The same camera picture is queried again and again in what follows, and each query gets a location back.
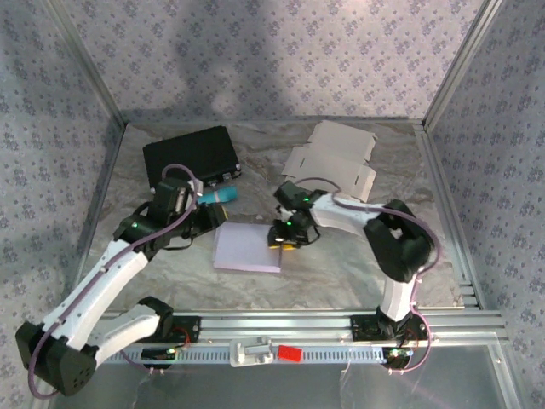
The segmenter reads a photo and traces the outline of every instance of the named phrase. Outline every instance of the table surface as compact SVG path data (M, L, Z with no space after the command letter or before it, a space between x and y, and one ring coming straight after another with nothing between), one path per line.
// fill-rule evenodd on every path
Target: table surface
M294 146L312 134L318 122L241 123L227 128L242 165L233 181L238 199L226 204L232 222L270 223L275 217L274 190ZM376 134L369 166L376 171L369 203L403 200L425 220L445 247L445 235L430 182L410 123L350 122ZM113 230L152 195L142 148L151 142L214 124L129 125L121 144L99 223L83 268L86 274L100 259ZM146 296L157 297L175 310L261 308L375 309L382 299L384 274L369 244L359 237L322 229L314 245L283 254L282 273L243 273L214 269L214 233L197 238L186 251L164 251L121 291L112 310L127 310ZM428 273L418 302L429 307L462 305L452 262L447 252Z

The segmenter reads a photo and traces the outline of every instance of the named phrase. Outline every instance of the purple cable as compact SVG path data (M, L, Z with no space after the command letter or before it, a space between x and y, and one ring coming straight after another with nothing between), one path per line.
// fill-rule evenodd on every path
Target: purple cable
M168 166L166 166L163 169L163 174L162 174L163 179L166 177L167 172L169 170L171 170L171 169L184 170L189 175L189 177L191 178L191 180L193 182L193 186L197 186L197 178L195 177L193 172L191 172L183 164L169 164ZM48 394L48 395L41 394L37 390L36 384L34 383L34 371L36 371L37 357L40 355L40 351L42 350L43 345L45 344L47 339L51 336L51 334L53 334L53 332L55 332L57 330L57 328L59 328L59 326L64 324L64 322L65 322L66 318L68 317L68 315L70 315L70 313L78 306L78 304L85 298L85 296L87 294L89 294L89 291L91 291L93 286L95 286L96 282L110 269L110 267L113 264L115 264L117 261L119 261L119 259L121 257L123 257L124 255L126 255L127 253L134 250L136 247L138 247L140 245L143 245L143 244L147 243L148 241L151 241L151 240L154 240L154 239L156 239L158 237L161 237L162 235L164 235L164 234L170 232L171 230L177 228L178 226L180 226L180 224L182 224L183 221L187 219L187 217L192 212L192 209L196 204L197 204L197 194L193 194L191 203L189 204L189 207L187 207L186 211L180 216L179 219L177 219L172 224L168 225L166 228L163 228L163 229L159 230L156 233L150 234L149 236L146 236L146 237L144 237L144 238L142 238L140 240L135 241L133 244L128 245L127 247L122 249L120 252L118 252L115 256L113 256L106 264L104 264L104 266L102 266L102 268L99 270L99 272L89 281L89 283L87 283L87 285L79 292L79 294L77 294L77 296L70 303L68 308L65 309L65 311L61 315L59 315L59 318L57 319L57 322L55 322L42 335L42 337L38 341L36 347L34 348L34 351L32 352L31 360L30 360L30 362L28 364L28 388L31 391L32 396L34 396L37 399L45 400L45 399L51 399L52 397L54 397L55 395L57 395L59 393L59 391L57 390L57 391L55 391L55 392L53 392L51 394Z
M416 309L416 289L417 289L418 285L420 284L420 282L422 281L423 275L427 271L429 271L430 269L435 267L437 265L437 263L439 262L439 259L441 258L441 243L439 242L439 237L437 237L437 234L435 234L435 232L424 221L419 220L416 217L413 217L411 215L408 215L407 213L404 213L403 211L394 210L394 209L386 209L386 208L383 208L383 207L376 208L376 207L367 207L365 205L355 205L355 204L342 203L336 197L336 195L341 192L341 187L339 185L337 185L333 181L330 181L330 180L325 179L323 177L306 177L304 179L300 179L299 181L295 181L294 184L301 183L303 181L324 181L326 183L329 183L331 186L334 186L335 189L337 189L337 190L331 194L331 200L333 201L333 203L335 203L339 207L342 207L344 209L349 209L349 210L364 211L364 212L370 212L370 213L386 213L388 215L402 217L405 220L408 220L409 222L413 222L417 226L422 228L422 230L424 230L429 235L429 237L432 239L433 246L435 247L435 258L433 259L433 261L430 264L428 264L426 267L424 267L421 271L419 271L416 274L416 277L415 277L416 282L413 285L412 292L410 294L410 311L414 315L420 317L420 319L422 320L422 322L426 326L426 332L427 332L427 338L428 338L426 351L424 352L424 356L422 357L422 359L420 361L418 361L418 363L415 364L414 366L412 366L410 368L407 368L407 369L395 370L395 371L397 371L397 372L410 372L410 371L414 371L416 368L419 368L426 361L427 357L429 356L430 350L432 348L432 332L431 332L429 322L427 321L426 317L424 317L424 315L422 315Z

